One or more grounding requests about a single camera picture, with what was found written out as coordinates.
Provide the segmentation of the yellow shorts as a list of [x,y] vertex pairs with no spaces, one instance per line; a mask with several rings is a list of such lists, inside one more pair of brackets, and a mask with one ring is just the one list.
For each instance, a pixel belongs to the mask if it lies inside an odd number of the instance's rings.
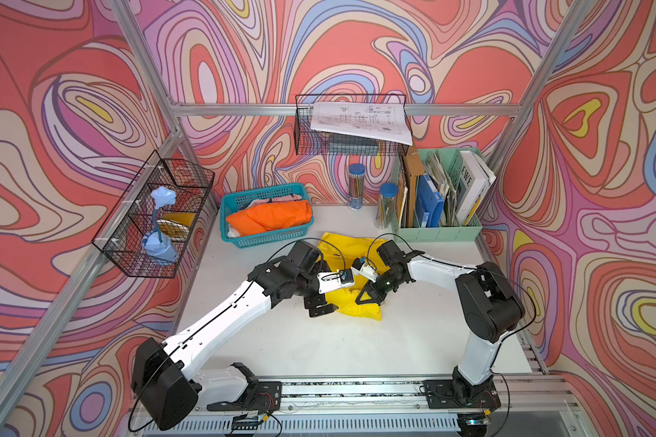
[[[357,259],[364,258],[370,249],[369,260],[378,274],[385,273],[387,270],[384,262],[379,260],[376,249],[385,239],[379,239],[373,242],[370,238],[353,238],[336,233],[325,232],[318,243],[318,248],[324,254],[330,271],[338,271],[343,268],[343,258],[348,267],[351,267]],[[325,295],[326,301],[337,307],[337,311],[345,316],[356,318],[367,318],[380,322],[382,320],[382,311],[378,304],[361,304],[356,303],[357,297],[367,284],[367,278],[355,275],[355,284],[352,287],[331,291]]]

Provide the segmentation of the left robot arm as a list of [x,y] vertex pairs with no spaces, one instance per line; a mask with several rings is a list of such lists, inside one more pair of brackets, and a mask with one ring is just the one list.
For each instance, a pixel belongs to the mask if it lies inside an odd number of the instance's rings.
[[211,393],[211,382],[196,382],[203,364],[247,324],[294,296],[318,297],[354,282],[347,262],[329,271],[322,251],[308,239],[290,252],[253,268],[236,291],[187,329],[162,342],[148,338],[136,350],[131,389],[151,422],[167,431]]

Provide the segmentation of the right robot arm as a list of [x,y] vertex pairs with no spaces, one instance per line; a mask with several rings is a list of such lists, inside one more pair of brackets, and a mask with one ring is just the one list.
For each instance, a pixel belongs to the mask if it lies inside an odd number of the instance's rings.
[[381,244],[376,253],[386,266],[382,273],[366,256],[353,262],[355,275],[367,279],[355,299],[358,305],[380,305],[388,293],[412,282],[428,282],[457,292],[469,329],[466,349],[451,378],[444,381],[448,387],[437,391],[435,381],[426,382],[426,395],[434,402],[450,400],[462,408],[482,407],[486,402],[499,407],[500,401],[493,394],[493,367],[504,340],[514,334],[526,315],[521,298],[499,266],[490,261],[459,265],[416,249],[405,252],[393,240]]

